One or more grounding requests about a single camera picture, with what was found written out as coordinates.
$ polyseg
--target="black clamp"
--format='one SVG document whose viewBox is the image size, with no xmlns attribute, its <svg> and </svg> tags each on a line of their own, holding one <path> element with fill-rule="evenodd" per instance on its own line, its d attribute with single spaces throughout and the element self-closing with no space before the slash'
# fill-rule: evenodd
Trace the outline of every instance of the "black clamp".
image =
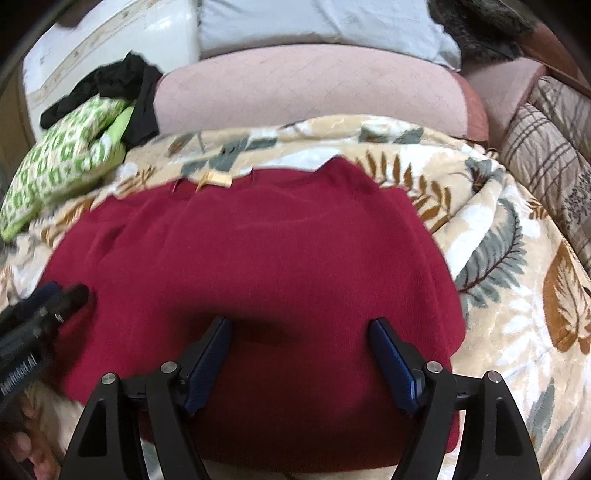
<svg viewBox="0 0 591 480">
<path fill-rule="evenodd" d="M 231 323 L 218 317 L 177 362 L 121 380 L 103 376 L 80 418 L 60 480 L 147 480 L 136 410 L 146 410 L 165 480 L 209 480 L 183 420 L 203 408 L 226 358 Z M 454 480 L 541 480 L 523 419 L 501 375 L 454 375 L 426 362 L 384 318 L 369 343 L 396 405 L 416 419 L 392 480 L 436 480 L 454 413 L 466 423 Z"/>
<path fill-rule="evenodd" d="M 466 410 L 466 421 L 453 480 L 541 480 L 527 428 L 500 373 L 464 377 L 426 362 L 384 318 L 370 323 L 369 343 L 396 405 L 417 421 L 392 480 L 437 479 L 456 410 Z"/>
</svg>

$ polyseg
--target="gray fur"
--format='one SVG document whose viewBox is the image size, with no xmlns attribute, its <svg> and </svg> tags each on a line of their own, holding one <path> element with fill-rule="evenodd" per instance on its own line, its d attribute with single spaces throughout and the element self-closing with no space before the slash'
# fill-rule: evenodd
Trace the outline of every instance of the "gray fur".
<svg viewBox="0 0 591 480">
<path fill-rule="evenodd" d="M 515 41 L 534 32 L 535 22 L 501 0 L 428 0 L 435 22 L 457 42 L 462 61 L 490 63 L 523 55 Z"/>
</svg>

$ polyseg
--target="white cloth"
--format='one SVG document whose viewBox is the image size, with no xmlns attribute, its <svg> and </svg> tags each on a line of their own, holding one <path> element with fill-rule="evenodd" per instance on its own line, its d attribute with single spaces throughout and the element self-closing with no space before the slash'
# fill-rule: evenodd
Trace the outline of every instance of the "white cloth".
<svg viewBox="0 0 591 480">
<path fill-rule="evenodd" d="M 426 0 L 203 0 L 205 59 L 294 43 L 380 48 L 459 70 L 460 49 L 429 15 Z"/>
</svg>

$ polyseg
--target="black cloth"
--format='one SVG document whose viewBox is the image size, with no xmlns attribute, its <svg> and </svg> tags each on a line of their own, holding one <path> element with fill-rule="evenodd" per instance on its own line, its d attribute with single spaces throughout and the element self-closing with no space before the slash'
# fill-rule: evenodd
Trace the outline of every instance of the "black cloth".
<svg viewBox="0 0 591 480">
<path fill-rule="evenodd" d="M 135 101 L 134 112 L 122 142 L 127 148 L 144 145 L 160 133 L 154 113 L 154 95 L 162 72 L 134 53 L 115 63 L 98 67 L 79 81 L 69 95 L 41 114 L 41 127 L 48 129 L 72 110 L 97 94 Z"/>
</svg>

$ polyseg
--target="pillow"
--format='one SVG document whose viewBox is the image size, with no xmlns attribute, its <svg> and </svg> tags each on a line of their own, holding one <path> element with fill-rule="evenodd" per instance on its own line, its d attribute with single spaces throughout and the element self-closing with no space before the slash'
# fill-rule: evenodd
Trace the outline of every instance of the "pillow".
<svg viewBox="0 0 591 480">
<path fill-rule="evenodd" d="M 480 99 L 455 72 L 398 53 L 342 45 L 256 48 L 200 61 L 162 79 L 154 110 L 161 133 L 368 113 L 488 140 Z"/>
<path fill-rule="evenodd" d="M 34 219 L 44 205 L 92 187 L 123 161 L 121 136 L 133 110 L 130 107 L 124 112 L 127 105 L 125 100 L 97 95 L 51 127 L 29 151 L 0 210 L 0 234 L 5 241 Z"/>
<path fill-rule="evenodd" d="M 489 119 L 490 146 L 500 150 L 517 109 L 546 74 L 546 67 L 520 58 L 490 65 L 467 64 L 462 73 L 482 100 Z"/>
<path fill-rule="evenodd" d="M 429 15 L 426 0 L 204 0 L 205 59 L 254 47 L 342 43 L 381 48 L 460 69 L 460 49 Z"/>
</svg>

